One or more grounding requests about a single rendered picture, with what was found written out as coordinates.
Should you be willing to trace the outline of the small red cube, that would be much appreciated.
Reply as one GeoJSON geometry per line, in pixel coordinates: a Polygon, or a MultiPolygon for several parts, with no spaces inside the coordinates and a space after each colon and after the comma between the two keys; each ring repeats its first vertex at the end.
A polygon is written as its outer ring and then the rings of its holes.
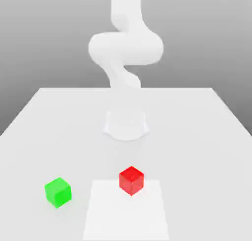
{"type": "Polygon", "coordinates": [[[119,187],[130,196],[144,187],[144,174],[133,166],[119,173],[119,187]]]}

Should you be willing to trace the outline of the small green cube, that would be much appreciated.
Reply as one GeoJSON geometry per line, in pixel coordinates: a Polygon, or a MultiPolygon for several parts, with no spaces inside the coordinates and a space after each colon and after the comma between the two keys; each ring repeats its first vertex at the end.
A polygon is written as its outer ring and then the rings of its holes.
{"type": "Polygon", "coordinates": [[[47,200],[59,208],[72,199],[71,186],[63,179],[57,178],[44,186],[47,200]]]}

